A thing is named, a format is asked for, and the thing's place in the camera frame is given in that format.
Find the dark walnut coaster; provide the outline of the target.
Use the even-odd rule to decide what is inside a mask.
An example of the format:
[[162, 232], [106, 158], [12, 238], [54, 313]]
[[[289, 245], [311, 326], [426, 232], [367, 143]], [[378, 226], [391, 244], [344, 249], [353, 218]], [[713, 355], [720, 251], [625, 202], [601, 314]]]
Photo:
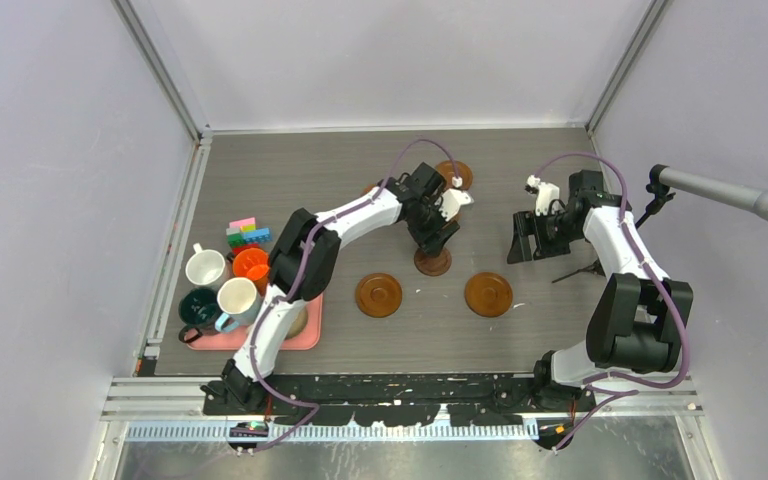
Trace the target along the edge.
[[443, 248], [437, 256], [430, 256], [421, 249], [415, 251], [413, 262], [416, 269], [426, 276], [436, 277], [445, 274], [452, 265], [452, 256], [447, 248]]

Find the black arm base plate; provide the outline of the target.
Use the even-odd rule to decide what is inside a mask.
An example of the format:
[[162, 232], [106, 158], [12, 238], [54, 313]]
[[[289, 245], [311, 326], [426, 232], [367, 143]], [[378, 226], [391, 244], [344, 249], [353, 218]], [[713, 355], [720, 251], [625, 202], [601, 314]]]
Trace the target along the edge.
[[592, 396], [561, 397], [538, 388], [530, 374], [272, 375], [234, 394], [221, 380], [203, 385], [208, 416], [254, 415], [291, 426], [311, 415], [315, 426], [427, 426], [447, 415], [455, 426], [511, 425], [528, 413], [583, 416]]

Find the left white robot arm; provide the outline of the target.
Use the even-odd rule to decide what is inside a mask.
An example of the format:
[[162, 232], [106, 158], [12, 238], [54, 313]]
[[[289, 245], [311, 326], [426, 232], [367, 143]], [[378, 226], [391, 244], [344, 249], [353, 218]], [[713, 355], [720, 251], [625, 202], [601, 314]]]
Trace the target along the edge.
[[247, 338], [222, 370], [230, 403], [244, 414], [265, 405], [265, 379], [274, 370], [287, 331], [298, 313], [325, 291], [343, 247], [403, 222], [417, 248], [437, 257], [459, 229], [457, 215], [473, 202], [460, 178], [448, 181], [422, 163], [412, 173], [383, 179], [337, 209], [316, 214], [296, 210], [269, 255], [265, 296]]

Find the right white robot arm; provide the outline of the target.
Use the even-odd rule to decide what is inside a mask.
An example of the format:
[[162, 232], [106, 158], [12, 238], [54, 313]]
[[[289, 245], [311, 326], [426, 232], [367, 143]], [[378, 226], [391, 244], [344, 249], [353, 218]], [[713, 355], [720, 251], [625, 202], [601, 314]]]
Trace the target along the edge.
[[534, 365], [531, 397], [544, 410], [580, 399], [590, 384], [635, 377], [657, 388], [653, 373], [684, 365], [682, 343], [693, 302], [686, 282], [673, 280], [649, 257], [634, 216], [622, 196], [603, 188], [603, 175], [581, 170], [569, 178], [569, 198], [558, 186], [530, 176], [526, 191], [534, 209], [513, 215], [510, 264], [567, 255], [577, 240], [590, 243], [605, 275], [603, 293], [585, 338], [549, 351]]

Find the pink plastic tray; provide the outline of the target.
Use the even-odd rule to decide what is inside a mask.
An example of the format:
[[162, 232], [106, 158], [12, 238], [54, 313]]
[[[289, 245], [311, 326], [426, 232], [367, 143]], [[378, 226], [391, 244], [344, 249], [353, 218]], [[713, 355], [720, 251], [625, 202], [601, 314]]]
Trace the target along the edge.
[[[323, 303], [324, 296], [320, 295], [307, 304], [309, 319], [306, 328], [297, 337], [285, 339], [281, 351], [306, 351], [318, 344], [322, 330]], [[196, 351], [235, 351], [243, 345], [246, 337], [247, 328], [239, 327], [231, 333], [202, 337], [186, 346]]]

